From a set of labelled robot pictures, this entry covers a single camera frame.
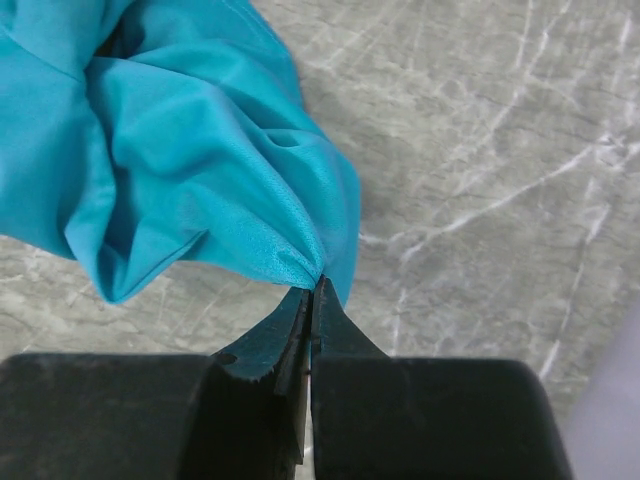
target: stone floor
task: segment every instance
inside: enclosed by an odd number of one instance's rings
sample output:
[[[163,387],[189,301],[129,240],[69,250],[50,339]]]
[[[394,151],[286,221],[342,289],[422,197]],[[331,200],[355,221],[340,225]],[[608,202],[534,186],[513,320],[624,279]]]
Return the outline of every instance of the stone floor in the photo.
[[[562,420],[640,289],[640,3],[255,4],[362,177],[352,318],[393,354],[523,359]],[[4,238],[0,285],[2,357],[210,352],[284,292],[178,264],[106,305]]]

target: turquoise fabric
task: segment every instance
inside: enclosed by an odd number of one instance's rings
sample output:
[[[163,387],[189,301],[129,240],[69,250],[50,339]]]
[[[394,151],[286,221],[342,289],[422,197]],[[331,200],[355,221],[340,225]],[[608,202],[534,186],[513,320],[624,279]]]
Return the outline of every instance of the turquoise fabric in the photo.
[[[179,259],[325,273],[346,302],[358,179],[249,2],[0,5],[0,233],[78,260],[111,302]]]

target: marble countertop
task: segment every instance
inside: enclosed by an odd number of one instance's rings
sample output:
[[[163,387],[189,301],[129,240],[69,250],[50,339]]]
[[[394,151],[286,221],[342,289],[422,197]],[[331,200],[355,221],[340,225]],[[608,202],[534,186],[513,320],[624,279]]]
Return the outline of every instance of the marble countertop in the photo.
[[[254,3],[361,174],[351,317],[392,354],[522,359],[562,419],[640,288],[640,3]],[[0,356],[210,352],[284,292],[181,263],[106,305],[2,238]]]

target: crumpled cloth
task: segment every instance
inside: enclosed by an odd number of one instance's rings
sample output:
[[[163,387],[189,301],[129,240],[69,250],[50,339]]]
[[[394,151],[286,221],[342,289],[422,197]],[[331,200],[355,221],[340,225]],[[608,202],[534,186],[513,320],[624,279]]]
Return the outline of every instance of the crumpled cloth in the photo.
[[[0,0],[0,25],[0,233],[110,302],[179,259],[346,302],[358,178],[248,1]]]

